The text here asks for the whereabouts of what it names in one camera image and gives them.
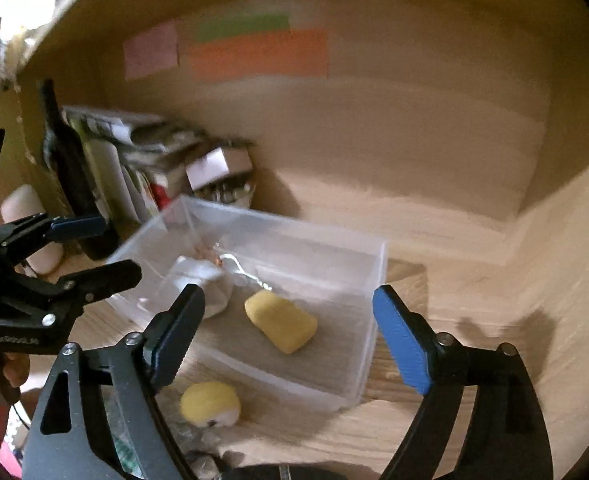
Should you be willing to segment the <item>person's hand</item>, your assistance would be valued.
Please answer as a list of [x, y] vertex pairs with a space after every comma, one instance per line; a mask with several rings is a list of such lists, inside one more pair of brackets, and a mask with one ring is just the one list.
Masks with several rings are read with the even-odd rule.
[[29, 378], [31, 371], [30, 357], [24, 353], [9, 352], [4, 354], [3, 373], [12, 388], [20, 388]]

